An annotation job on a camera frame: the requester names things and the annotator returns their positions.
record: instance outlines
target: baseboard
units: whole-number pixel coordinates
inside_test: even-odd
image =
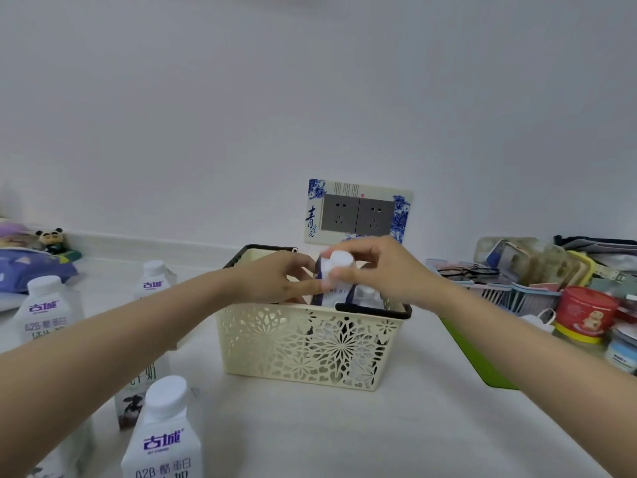
[[[70,248],[89,258],[139,262],[163,260],[168,265],[206,269],[221,268],[240,249],[187,241],[146,240],[114,234],[69,232],[65,235]]]

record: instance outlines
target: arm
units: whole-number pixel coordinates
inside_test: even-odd
[[[206,273],[0,354],[0,470],[25,476],[207,316],[232,303],[320,292],[306,255],[277,252]],[[292,275],[300,281],[289,281]]]
[[[369,285],[448,319],[606,471],[615,478],[634,476],[637,378],[434,275],[392,238],[350,240],[323,255],[335,249],[372,268],[338,268],[332,280]]]

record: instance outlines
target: green mat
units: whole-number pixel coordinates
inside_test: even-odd
[[[454,338],[460,350],[465,354],[473,368],[476,370],[482,380],[491,387],[500,387],[502,389],[518,389],[513,382],[505,378],[498,372],[496,368],[487,361],[485,357],[473,348],[466,338],[462,336],[449,322],[440,319],[447,331]]]

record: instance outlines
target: hand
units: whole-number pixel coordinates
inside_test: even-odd
[[[235,276],[236,303],[307,303],[303,295],[321,293],[320,280],[314,274],[315,262],[302,253],[280,250],[247,265],[229,268]],[[298,281],[290,281],[287,275]]]
[[[323,280],[327,290],[334,280],[366,285],[401,303],[413,303],[433,310],[444,300],[443,291],[448,281],[434,275],[414,258],[400,243],[390,236],[360,238],[343,241],[324,251],[329,258],[333,251],[351,253],[358,261],[366,261],[363,268],[334,268],[328,280]]]

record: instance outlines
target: white bottle cap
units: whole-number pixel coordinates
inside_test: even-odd
[[[147,261],[144,264],[145,277],[158,277],[166,272],[166,265],[162,260]]]
[[[332,262],[332,266],[334,268],[338,266],[350,266],[354,264],[354,257],[351,253],[344,252],[343,250],[337,250],[332,253],[332,256],[329,258],[330,262]]]
[[[178,375],[169,375],[148,388],[144,406],[156,419],[171,418],[186,407],[187,393],[186,379]]]
[[[45,277],[37,277],[27,283],[29,295],[34,297],[44,297],[52,293],[64,290],[64,284],[57,275],[46,275]]]
[[[373,297],[374,295],[376,295],[376,290],[366,285],[357,285],[356,288],[360,290],[362,296],[365,298]]]

